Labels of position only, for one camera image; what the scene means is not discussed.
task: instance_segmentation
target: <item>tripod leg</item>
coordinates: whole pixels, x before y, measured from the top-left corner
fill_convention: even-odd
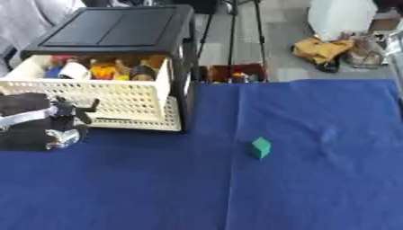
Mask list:
[[[259,32],[260,51],[262,52],[262,61],[263,61],[263,65],[264,65],[264,71],[267,71],[266,54],[265,54],[265,49],[264,49],[265,37],[263,35],[262,16],[260,14],[259,2],[260,2],[259,0],[254,0],[255,11],[256,11],[256,20],[257,20],[257,29]]]
[[[206,28],[204,29],[203,37],[201,38],[201,41],[200,41],[200,48],[199,48],[199,54],[198,54],[199,58],[202,56],[204,45],[206,44],[206,39],[210,32],[210,27],[211,27],[211,22],[212,22],[213,17],[214,17],[214,13],[211,13],[209,15],[209,19],[207,21]]]
[[[232,12],[232,21],[231,21],[231,33],[229,35],[229,55],[228,55],[228,77],[231,77],[233,74],[233,55],[234,55],[234,43],[235,43],[235,26],[237,23],[237,0],[232,1],[233,12]]]

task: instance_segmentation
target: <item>yellow toy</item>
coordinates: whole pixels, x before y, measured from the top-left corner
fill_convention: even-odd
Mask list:
[[[110,63],[94,64],[91,66],[91,74],[93,79],[112,80],[115,76],[115,65]]]

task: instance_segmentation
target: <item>roll of tape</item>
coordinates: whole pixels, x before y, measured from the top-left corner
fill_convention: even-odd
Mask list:
[[[60,71],[58,77],[75,80],[89,80],[91,79],[91,73],[85,66],[77,62],[69,62]]]

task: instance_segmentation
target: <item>blue tablecloth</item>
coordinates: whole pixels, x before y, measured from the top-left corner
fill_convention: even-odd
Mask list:
[[[1,230],[401,230],[403,124],[388,80],[200,85],[186,135],[95,129],[0,153]],[[248,156],[265,137],[272,153]]]

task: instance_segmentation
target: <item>basket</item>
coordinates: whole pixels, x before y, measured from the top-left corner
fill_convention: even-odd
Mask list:
[[[170,91],[169,59],[161,67],[155,82],[43,79],[50,56],[33,56],[9,75],[0,78],[4,94],[45,93],[61,96],[78,107],[101,101],[96,118],[164,120],[164,106]]]

